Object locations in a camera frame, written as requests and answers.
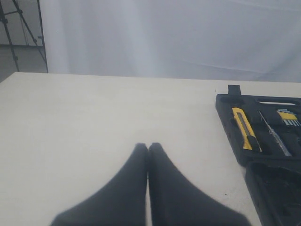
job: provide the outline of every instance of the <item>black plastic case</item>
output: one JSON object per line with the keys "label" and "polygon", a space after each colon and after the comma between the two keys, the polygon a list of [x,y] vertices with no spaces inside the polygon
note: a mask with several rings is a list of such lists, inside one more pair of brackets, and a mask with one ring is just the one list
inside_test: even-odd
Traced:
{"label": "black plastic case", "polygon": [[[243,149],[233,107],[243,109],[262,152]],[[301,122],[301,98],[241,95],[239,86],[229,85],[228,94],[216,96],[216,109],[237,161],[246,167],[246,183],[262,225],[301,226],[301,127],[285,125],[277,112],[287,109]],[[259,111],[292,156],[284,155]]]}

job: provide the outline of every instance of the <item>white backdrop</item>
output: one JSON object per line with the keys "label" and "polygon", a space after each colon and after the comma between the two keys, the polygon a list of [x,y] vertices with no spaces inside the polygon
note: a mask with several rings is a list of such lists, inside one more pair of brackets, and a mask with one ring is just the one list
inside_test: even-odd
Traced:
{"label": "white backdrop", "polygon": [[300,0],[41,0],[51,73],[301,81]]}

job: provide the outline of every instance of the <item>screwdriver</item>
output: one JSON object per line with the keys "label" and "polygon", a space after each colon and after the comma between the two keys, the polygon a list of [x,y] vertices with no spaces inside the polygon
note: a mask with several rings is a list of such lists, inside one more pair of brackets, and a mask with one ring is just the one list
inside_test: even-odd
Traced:
{"label": "screwdriver", "polygon": [[269,133],[275,138],[276,142],[278,143],[278,145],[280,146],[281,150],[283,151],[285,156],[292,156],[292,154],[288,151],[288,149],[286,148],[285,144],[283,143],[283,141],[281,140],[280,136],[275,132],[275,130],[272,129],[272,127],[268,124],[268,122],[265,120],[264,116],[262,115],[261,111],[258,111],[259,114],[261,115],[263,121],[265,122],[265,124],[267,125],[268,129],[269,129]]}

